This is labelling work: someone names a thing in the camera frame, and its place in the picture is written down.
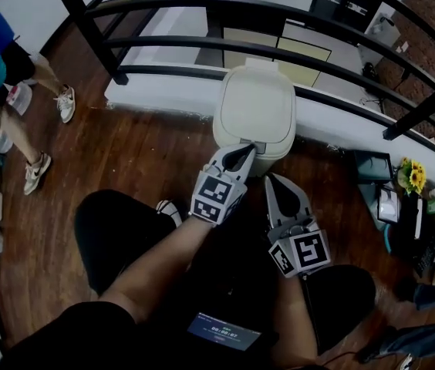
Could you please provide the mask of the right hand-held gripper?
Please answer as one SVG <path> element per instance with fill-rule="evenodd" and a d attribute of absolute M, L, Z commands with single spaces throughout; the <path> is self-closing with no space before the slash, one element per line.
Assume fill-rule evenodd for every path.
<path fill-rule="evenodd" d="M 330 264 L 328 241 L 313 216 L 291 220 L 278 227 L 279 217 L 311 214 L 305 191 L 290 179 L 270 173 L 265 177 L 265 195 L 271 226 L 268 253 L 282 276 L 291 278 Z"/>

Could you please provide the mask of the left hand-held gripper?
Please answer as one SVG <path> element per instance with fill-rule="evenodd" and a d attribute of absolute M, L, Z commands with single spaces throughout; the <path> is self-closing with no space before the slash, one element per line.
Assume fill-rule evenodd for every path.
<path fill-rule="evenodd" d="M 199 172 L 190 214 L 211 224 L 222 224 L 237 209 L 247 192 L 244 183 L 256 155 L 251 143 L 220 148 Z"/>

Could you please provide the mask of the beige plastic trash bin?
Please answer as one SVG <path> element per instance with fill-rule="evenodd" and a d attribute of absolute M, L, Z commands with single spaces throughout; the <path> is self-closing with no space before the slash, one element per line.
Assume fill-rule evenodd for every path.
<path fill-rule="evenodd" d="M 277 62 L 247 58 L 221 84 L 213 118 L 219 147 L 253 143 L 257 153 L 249 176 L 261 177 L 285 157 L 296 135 L 296 95 Z"/>

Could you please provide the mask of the person's right forearm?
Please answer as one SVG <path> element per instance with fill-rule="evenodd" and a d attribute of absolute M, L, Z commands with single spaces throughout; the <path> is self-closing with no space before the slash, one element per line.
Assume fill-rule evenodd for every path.
<path fill-rule="evenodd" d="M 318 347 L 298 277 L 278 278 L 274 327 L 278 342 L 272 349 L 275 364 L 284 369 L 314 365 Z"/>

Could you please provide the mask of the person's left forearm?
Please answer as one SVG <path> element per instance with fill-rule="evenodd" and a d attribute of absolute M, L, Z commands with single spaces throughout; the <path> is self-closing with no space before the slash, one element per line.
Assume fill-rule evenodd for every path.
<path fill-rule="evenodd" d="M 171 285 L 189 268 L 213 225 L 187 218 L 135 260 L 99 297 L 124 309 L 135 322 L 146 321 Z"/>

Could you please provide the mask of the person's white shoe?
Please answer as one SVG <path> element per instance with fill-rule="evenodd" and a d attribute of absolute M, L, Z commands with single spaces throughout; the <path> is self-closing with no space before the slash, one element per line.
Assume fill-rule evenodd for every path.
<path fill-rule="evenodd" d="M 171 200 L 161 200 L 156 206 L 156 211 L 158 214 L 169 217 L 174 222 L 175 227 L 179 227 L 183 223 L 180 211 Z"/>

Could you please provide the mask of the person's leg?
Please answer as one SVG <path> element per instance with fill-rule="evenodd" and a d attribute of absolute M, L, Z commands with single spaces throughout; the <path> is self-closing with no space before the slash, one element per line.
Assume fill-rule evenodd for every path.
<path fill-rule="evenodd" d="M 321 355 L 341 342 L 373 311 L 376 286 L 371 274 L 349 264 L 300 277 Z"/>
<path fill-rule="evenodd" d="M 119 191 L 87 195 L 76 209 L 74 231 L 89 287 L 102 295 L 176 227 L 170 216 Z"/>

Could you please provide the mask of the black bag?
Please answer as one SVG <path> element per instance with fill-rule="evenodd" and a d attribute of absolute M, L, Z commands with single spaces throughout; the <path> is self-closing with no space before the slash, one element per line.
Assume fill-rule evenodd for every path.
<path fill-rule="evenodd" d="M 427 213 L 427 200 L 415 193 L 403 197 L 390 243 L 392 253 L 410 263 L 435 244 L 435 214 Z"/>

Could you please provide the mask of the yellow sunflower bouquet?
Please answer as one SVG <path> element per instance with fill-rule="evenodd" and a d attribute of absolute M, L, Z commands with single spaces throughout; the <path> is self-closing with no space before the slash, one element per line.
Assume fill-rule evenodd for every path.
<path fill-rule="evenodd" d="M 407 195 L 417 193 L 420 195 L 427 181 L 427 175 L 424 166 L 413 159 L 404 157 L 401 159 L 396 174 L 396 180 Z"/>

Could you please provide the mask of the black staircase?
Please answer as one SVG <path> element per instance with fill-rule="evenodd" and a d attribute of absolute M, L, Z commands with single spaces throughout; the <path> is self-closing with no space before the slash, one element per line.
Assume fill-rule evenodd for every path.
<path fill-rule="evenodd" d="M 206 8 L 206 13 L 207 37 L 210 38 L 276 47 L 285 27 L 285 18 L 256 16 L 250 10 L 234 13 L 227 9 Z M 241 52 L 201 49 L 196 63 L 203 66 L 233 69 L 236 66 L 243 66 L 247 57 L 271 61 L 271 58 Z"/>

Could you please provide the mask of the black phone with lit screen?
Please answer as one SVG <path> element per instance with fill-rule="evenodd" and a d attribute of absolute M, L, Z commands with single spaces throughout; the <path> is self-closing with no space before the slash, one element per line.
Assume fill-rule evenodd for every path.
<path fill-rule="evenodd" d="M 203 313 L 197 314 L 187 331 L 199 338 L 242 352 L 247 351 L 261 337 L 261 332 L 243 328 Z"/>

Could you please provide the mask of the person's left leg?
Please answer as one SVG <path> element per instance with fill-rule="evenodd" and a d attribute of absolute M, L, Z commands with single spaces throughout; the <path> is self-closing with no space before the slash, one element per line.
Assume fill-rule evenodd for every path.
<path fill-rule="evenodd" d="M 76 209 L 74 231 L 89 287 L 102 295 L 176 227 L 170 216 L 119 191 L 87 195 Z"/>

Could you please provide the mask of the black remote control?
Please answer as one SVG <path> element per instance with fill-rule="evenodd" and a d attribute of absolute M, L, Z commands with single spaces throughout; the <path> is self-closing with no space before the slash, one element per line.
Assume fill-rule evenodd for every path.
<path fill-rule="evenodd" d="M 429 244 L 419 251 L 413 258 L 413 269 L 419 277 L 422 277 L 427 268 L 434 263 L 435 244 Z"/>

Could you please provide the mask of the black metal railing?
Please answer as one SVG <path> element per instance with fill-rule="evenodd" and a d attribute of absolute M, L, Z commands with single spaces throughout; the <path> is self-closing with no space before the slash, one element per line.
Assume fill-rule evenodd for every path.
<path fill-rule="evenodd" d="M 435 120 L 431 117 L 435 113 L 435 79 L 433 77 L 381 42 L 340 22 L 319 18 L 311 12 L 259 0 L 92 0 L 89 4 L 85 4 L 83 0 L 61 1 L 104 69 L 118 85 L 125 86 L 130 74 L 183 76 L 210 80 L 224 78 L 224 73 L 212 68 L 162 66 L 159 64 L 124 65 L 122 61 L 129 49 L 133 47 L 163 46 L 240 52 L 318 70 L 368 89 L 383 99 L 391 100 L 404 108 L 407 113 L 395 123 L 386 126 L 383 133 L 385 140 L 394 140 L 402 135 L 408 136 L 410 130 L 423 121 L 435 128 Z M 422 103 L 416 105 L 395 90 L 382 86 L 361 74 L 356 74 L 329 62 L 323 62 L 317 58 L 308 57 L 299 52 L 262 44 L 189 35 L 141 36 L 139 32 L 134 32 L 126 38 L 111 38 L 113 31 L 128 13 L 140 10 L 154 11 L 160 8 L 209 8 L 226 18 L 241 15 L 245 19 L 284 19 L 301 22 L 323 35 L 332 36 L 340 41 L 353 41 L 380 54 L 402 67 L 405 73 L 426 83 L 433 89 L 433 93 Z"/>

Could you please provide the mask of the person's black shirt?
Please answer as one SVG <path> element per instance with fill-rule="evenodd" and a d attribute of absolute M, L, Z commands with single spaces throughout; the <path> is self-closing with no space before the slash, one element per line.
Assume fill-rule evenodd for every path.
<path fill-rule="evenodd" d="M 198 313 L 261 332 L 247 350 L 207 341 L 187 331 Z M 0 370 L 279 370 L 269 356 L 278 334 L 256 307 L 193 308 L 167 302 L 137 323 L 103 301 L 75 304 L 10 348 Z"/>

